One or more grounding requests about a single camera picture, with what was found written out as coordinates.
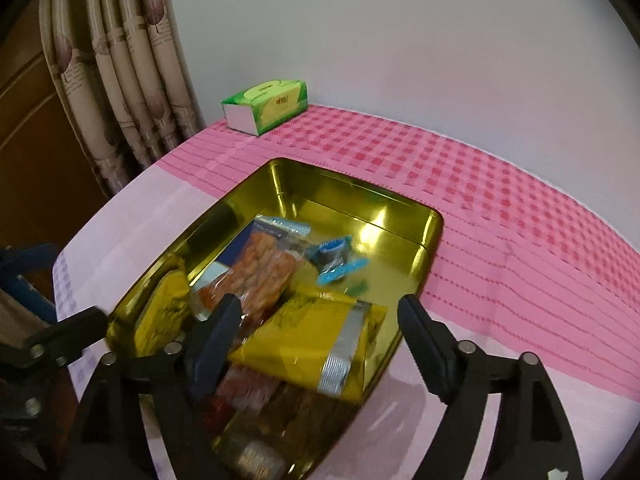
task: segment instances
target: table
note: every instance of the table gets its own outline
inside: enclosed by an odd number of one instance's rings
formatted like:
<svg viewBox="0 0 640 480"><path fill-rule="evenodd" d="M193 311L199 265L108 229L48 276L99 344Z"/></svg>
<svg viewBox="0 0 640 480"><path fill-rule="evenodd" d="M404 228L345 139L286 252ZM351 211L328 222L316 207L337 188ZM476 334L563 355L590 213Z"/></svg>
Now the table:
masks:
<svg viewBox="0 0 640 480"><path fill-rule="evenodd" d="M268 160L339 171L438 209L440 248L421 294L456 338L537 353L561 397L587 480L640 419L640 255L592 212L513 164L434 132L310 106L261 137L219 121L143 172L69 242L54 266L59 319L110 312L193 220ZM104 342L70 366L81 395ZM499 399L490 398L466 478L480 478ZM444 406L404 344L314 480L411 478ZM145 417L152 426L152 415ZM172 471L150 441L163 478Z"/></svg>

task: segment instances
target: screw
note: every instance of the screw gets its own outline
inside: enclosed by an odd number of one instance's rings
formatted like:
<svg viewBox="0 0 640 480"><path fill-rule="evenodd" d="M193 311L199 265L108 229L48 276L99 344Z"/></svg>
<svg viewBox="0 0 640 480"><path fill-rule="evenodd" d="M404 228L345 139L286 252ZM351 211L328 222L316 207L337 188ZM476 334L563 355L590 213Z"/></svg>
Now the screw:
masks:
<svg viewBox="0 0 640 480"><path fill-rule="evenodd" d="M42 355L44 354L44 346L42 346L41 344L33 345L30 352L31 357L33 357L34 359L42 357Z"/></svg>
<svg viewBox="0 0 640 480"><path fill-rule="evenodd" d="M476 351L476 345L471 341L460 341L458 343L458 350L460 350L463 354L472 354Z"/></svg>
<svg viewBox="0 0 640 480"><path fill-rule="evenodd" d="M100 358L100 362L104 366L111 366L112 364L114 364L114 362L116 362L116 354L114 354L113 352L107 352Z"/></svg>
<svg viewBox="0 0 640 480"><path fill-rule="evenodd" d="M533 352L524 352L524 354L522 354L522 359L526 364L531 366L535 366L540 362L539 357Z"/></svg>
<svg viewBox="0 0 640 480"><path fill-rule="evenodd" d="M24 403L24 411L27 412L29 416L37 416L42 410L42 405L40 401L35 397L31 397L31 399L27 399L27 402Z"/></svg>
<svg viewBox="0 0 640 480"><path fill-rule="evenodd" d="M182 343L179 341L171 341L164 346L164 353L168 355L177 354L182 350Z"/></svg>

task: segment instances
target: tissue box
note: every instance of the tissue box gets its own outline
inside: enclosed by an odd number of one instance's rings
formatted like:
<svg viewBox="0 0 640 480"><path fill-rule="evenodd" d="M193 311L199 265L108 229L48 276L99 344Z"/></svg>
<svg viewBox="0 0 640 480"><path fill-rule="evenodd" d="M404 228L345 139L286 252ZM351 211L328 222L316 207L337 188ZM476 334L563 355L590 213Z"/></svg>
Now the tissue box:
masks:
<svg viewBox="0 0 640 480"><path fill-rule="evenodd" d="M308 107L306 83L276 79L222 101L226 123L234 130L261 136Z"/></svg>

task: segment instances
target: white wall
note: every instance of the white wall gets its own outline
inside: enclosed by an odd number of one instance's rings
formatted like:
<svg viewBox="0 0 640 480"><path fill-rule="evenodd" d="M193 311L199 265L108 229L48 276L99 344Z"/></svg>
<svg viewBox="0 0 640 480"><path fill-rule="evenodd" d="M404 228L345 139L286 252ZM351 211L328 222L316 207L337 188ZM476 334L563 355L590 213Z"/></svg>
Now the white wall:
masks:
<svg viewBox="0 0 640 480"><path fill-rule="evenodd" d="M640 247L640 50L607 0L172 0L193 89L304 78L311 102L440 131Z"/></svg>

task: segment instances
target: silver stripe on wrapper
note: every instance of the silver stripe on wrapper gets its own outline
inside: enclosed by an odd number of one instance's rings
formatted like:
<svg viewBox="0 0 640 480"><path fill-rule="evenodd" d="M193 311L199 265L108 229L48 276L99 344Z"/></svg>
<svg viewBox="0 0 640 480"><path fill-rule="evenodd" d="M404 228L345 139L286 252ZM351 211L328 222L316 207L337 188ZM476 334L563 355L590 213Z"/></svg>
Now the silver stripe on wrapper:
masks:
<svg viewBox="0 0 640 480"><path fill-rule="evenodd" d="M322 367L318 381L319 393L332 397L340 397L342 394L358 348L364 319L370 308L370 303L360 300L351 307Z"/></svg>

